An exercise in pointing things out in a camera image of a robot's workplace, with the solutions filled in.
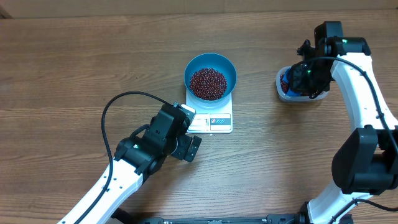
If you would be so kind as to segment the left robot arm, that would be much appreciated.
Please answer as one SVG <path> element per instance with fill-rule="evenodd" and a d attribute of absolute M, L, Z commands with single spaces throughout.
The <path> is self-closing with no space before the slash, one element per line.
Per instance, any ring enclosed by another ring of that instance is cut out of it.
<path fill-rule="evenodd" d="M 155 174 L 168 156 L 191 162 L 201 138 L 187 135 L 195 109 L 185 104 L 163 105 L 150 124 L 123 139 L 102 177 L 61 223 L 107 223 L 115 211 Z"/>

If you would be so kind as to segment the clear plastic food container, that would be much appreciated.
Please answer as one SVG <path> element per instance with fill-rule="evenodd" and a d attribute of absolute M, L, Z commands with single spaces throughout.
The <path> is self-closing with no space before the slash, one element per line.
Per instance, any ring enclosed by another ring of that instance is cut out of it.
<path fill-rule="evenodd" d="M 309 103 L 309 102 L 312 102 L 312 101 L 322 100 L 328 95 L 327 91 L 323 91 L 315 99 L 310 99 L 309 96 L 290 96 L 290 95 L 287 95 L 284 92 L 283 88 L 282 88 L 282 80 L 283 80 L 283 77 L 284 77 L 285 73 L 288 72 L 289 70 L 290 70 L 290 66 L 283 67 L 283 68 L 281 68 L 278 71 L 278 73 L 276 75 L 275 84 L 276 84 L 276 89 L 277 89 L 278 96 L 279 96 L 281 101 L 284 101 L 286 103 Z"/>

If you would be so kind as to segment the blue plastic measuring scoop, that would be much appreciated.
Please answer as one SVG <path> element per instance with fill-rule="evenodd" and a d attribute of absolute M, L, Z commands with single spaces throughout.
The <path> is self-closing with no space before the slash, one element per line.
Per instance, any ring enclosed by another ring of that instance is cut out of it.
<path fill-rule="evenodd" d="M 288 73 L 290 72 L 290 67 L 288 67 L 282 74 L 280 75 L 280 85 L 282 91 L 287 95 L 287 96 L 303 96 L 302 93 L 299 92 L 294 92 L 290 89 L 290 83 L 288 79 Z"/>

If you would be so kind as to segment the red beans in bowl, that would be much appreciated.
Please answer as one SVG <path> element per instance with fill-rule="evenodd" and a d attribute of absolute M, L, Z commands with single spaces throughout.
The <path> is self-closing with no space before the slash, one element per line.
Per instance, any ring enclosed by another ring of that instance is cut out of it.
<path fill-rule="evenodd" d="M 208 101 L 222 98 L 227 87 L 225 76 L 214 68 L 202 68 L 194 72 L 189 85 L 196 97 Z"/>

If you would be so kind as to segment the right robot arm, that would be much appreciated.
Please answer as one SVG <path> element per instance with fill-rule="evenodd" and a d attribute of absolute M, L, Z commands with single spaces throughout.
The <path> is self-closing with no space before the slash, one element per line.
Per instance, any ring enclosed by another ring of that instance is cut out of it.
<path fill-rule="evenodd" d="M 350 223 L 357 204 L 397 188 L 397 118 L 389 110 L 373 72 L 371 51 L 362 37 L 344 37 L 340 22 L 314 30 L 315 44 L 298 48 L 303 60 L 291 66 L 282 92 L 315 100 L 336 82 L 349 115 L 351 135 L 335 154 L 332 182 L 307 203 L 307 223 Z"/>

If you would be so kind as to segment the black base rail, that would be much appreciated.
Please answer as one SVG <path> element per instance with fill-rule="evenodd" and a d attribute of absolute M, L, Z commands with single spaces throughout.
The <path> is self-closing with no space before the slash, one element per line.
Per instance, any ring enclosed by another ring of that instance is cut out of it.
<path fill-rule="evenodd" d="M 121 223 L 135 224 L 300 224 L 305 218 L 299 214 L 269 214 L 266 217 L 235 218 L 180 218 L 166 219 L 160 217 L 138 218 L 118 208 L 111 218 Z"/>

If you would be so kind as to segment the blue metal bowl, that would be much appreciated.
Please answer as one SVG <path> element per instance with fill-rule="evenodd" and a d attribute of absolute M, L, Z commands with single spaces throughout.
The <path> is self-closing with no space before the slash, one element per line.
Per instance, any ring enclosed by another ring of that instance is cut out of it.
<path fill-rule="evenodd" d="M 236 68 L 233 65 L 233 63 L 226 57 L 216 54 L 216 53 L 205 53 L 196 56 L 193 58 L 188 65 L 185 68 L 184 71 L 184 84 L 187 90 L 190 91 L 191 94 L 192 91 L 189 88 L 190 85 L 190 79 L 193 75 L 194 72 L 202 69 L 202 68 L 214 68 L 215 70 L 221 72 L 227 82 L 228 82 L 228 87 L 226 89 L 226 92 L 224 93 L 223 97 L 226 97 L 227 95 L 231 94 L 232 91 L 234 90 L 236 83 L 237 83 L 237 72 Z"/>

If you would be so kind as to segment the white digital kitchen scale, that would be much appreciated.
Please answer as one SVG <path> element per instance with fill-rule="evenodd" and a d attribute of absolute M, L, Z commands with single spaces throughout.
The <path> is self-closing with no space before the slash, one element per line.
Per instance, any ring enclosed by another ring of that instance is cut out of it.
<path fill-rule="evenodd" d="M 188 132 L 191 134 L 229 134 L 233 131 L 232 94 L 216 101 L 204 101 L 187 90 L 186 105 L 196 114 Z"/>

